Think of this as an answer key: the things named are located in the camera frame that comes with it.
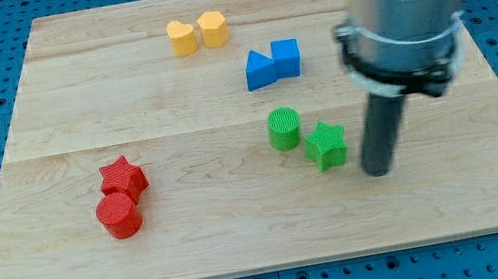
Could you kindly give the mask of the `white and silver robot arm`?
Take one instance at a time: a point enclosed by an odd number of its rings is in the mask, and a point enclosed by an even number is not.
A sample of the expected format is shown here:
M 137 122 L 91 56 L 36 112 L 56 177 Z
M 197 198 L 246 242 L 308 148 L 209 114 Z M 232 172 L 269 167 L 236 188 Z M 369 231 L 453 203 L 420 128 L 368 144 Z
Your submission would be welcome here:
M 462 63 L 462 0 L 350 0 L 336 27 L 342 62 L 370 94 L 445 93 Z

